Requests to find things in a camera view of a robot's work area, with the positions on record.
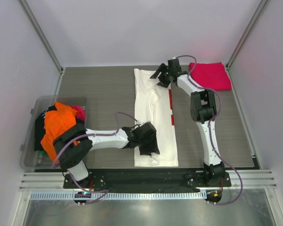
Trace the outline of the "white t-shirt with red print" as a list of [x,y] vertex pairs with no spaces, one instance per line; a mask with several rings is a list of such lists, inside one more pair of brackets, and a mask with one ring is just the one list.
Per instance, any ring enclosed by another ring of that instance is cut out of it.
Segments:
[[171,104],[171,87],[158,85],[151,79],[153,71],[134,69],[134,117],[139,122],[151,122],[157,131],[159,154],[142,155],[134,150],[135,167],[178,167],[175,123]]

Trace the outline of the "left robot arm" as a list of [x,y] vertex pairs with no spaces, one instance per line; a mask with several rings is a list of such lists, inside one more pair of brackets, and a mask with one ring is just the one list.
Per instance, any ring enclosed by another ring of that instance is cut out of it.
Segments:
[[60,166],[81,188],[87,187],[91,182],[91,176],[83,162],[89,151],[137,147],[141,155],[160,154],[157,131],[149,121],[133,127],[106,131],[86,129],[84,125],[77,124],[56,138],[53,146],[56,157],[53,159],[52,168]]

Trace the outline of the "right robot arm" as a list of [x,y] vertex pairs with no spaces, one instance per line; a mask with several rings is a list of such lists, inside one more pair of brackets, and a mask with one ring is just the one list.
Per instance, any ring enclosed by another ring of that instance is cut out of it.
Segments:
[[200,131],[204,150],[203,176],[204,183],[208,186],[221,186],[225,177],[225,165],[221,158],[216,134],[215,119],[221,109],[216,107],[216,91],[199,85],[191,77],[192,70],[183,71],[179,58],[162,63],[150,77],[158,79],[158,85],[168,87],[174,83],[190,96],[190,114]]

